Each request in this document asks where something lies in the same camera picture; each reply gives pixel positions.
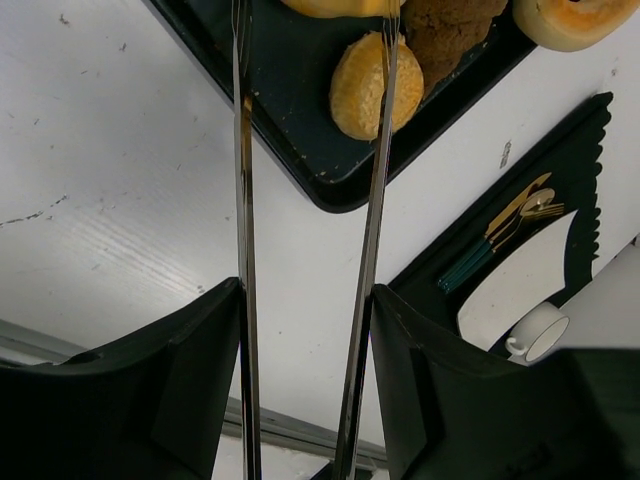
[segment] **white table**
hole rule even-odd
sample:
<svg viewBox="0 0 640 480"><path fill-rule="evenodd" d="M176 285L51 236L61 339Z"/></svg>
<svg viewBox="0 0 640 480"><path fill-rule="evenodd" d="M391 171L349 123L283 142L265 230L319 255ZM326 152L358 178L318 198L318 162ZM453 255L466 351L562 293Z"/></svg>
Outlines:
<svg viewBox="0 0 640 480"><path fill-rule="evenodd" d="M0 22L0 222L42 211L0 230L0 318L95 347L235 275L232 113L147 6L7 0ZM640 15L491 90L389 186L378 281L504 173L507 142L511 166L613 90L599 271L640 231L638 44ZM254 162L262 405L336 429L365 209L322 212L257 143ZM371 373L365 390L361 438L383 444Z"/></svg>

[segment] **black placemat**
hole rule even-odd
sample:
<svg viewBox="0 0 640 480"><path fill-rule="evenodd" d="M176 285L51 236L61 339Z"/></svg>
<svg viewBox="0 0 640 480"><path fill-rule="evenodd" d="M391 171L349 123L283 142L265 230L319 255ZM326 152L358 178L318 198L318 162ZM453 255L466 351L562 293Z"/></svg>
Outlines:
<svg viewBox="0 0 640 480"><path fill-rule="evenodd" d="M195 57L233 95L231 2L151 0ZM323 210L342 213L367 200L373 143L344 135L331 119L329 87L347 46L379 18L315 19L280 0L254 0L251 70L254 125L269 148ZM534 48L507 8L488 37L464 55L416 116L394 137L393 179Z"/></svg>
<svg viewBox="0 0 640 480"><path fill-rule="evenodd" d="M556 191L555 201L564 202L566 212L578 210L565 252L566 288L549 299L558 307L566 303L592 279L600 213L596 176L602 170L597 160L612 99L611 93L599 94L576 108L391 282L391 288L420 314L459 333L456 317L464 301L522 240L499 250L483 270L451 294L440 290L437 279L513 198L540 175L552 172L543 186ZM492 351L505 354L502 349L498 342Z"/></svg>

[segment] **white mug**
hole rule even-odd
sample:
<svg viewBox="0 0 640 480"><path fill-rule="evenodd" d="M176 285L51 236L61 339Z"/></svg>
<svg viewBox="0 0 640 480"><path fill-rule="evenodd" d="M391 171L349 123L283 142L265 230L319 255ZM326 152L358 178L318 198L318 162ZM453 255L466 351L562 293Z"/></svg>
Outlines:
<svg viewBox="0 0 640 480"><path fill-rule="evenodd" d="M569 317L543 302L516 324L505 342L512 355L524 356L527 362L544 355L560 339L569 326Z"/></svg>

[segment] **metal tongs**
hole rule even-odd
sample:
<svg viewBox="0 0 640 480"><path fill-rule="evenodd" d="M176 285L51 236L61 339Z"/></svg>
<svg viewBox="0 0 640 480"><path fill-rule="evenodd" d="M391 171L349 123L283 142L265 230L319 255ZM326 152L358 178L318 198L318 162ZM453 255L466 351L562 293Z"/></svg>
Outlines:
<svg viewBox="0 0 640 480"><path fill-rule="evenodd" d="M352 480L355 475L360 423L360 406L369 344L369 329L373 310L372 291L376 277L384 190L387 183L391 147L393 100L396 88L398 42L400 37L400 0L387 0L388 16L383 19L382 65L385 93L380 105L378 140L373 161L369 207L360 259L360 274L356 291L349 357L342 396L342 411L338 429L338 445L333 467L333 480Z"/></svg>
<svg viewBox="0 0 640 480"><path fill-rule="evenodd" d="M253 173L251 160L252 95L249 75L252 1L233 0L233 103L238 217L238 268L241 286L240 378L245 480L260 480L260 396L256 310Z"/></svg>

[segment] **yellow pastry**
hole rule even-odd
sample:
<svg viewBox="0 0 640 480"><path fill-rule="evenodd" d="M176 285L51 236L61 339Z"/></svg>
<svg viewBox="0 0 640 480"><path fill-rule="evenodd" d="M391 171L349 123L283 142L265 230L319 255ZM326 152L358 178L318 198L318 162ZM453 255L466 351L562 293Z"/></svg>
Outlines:
<svg viewBox="0 0 640 480"><path fill-rule="evenodd" d="M640 0L514 0L513 18L538 45L574 52L609 35L638 5Z"/></svg>
<svg viewBox="0 0 640 480"><path fill-rule="evenodd" d="M331 80L331 116L340 130L356 140L378 136L380 101L384 93L382 35L365 35L347 48ZM402 128L415 114L424 93L420 65L413 52L398 45L396 91L393 102L393 131Z"/></svg>
<svg viewBox="0 0 640 480"><path fill-rule="evenodd" d="M376 17L386 14L388 0L282 0L303 15L317 18Z"/></svg>

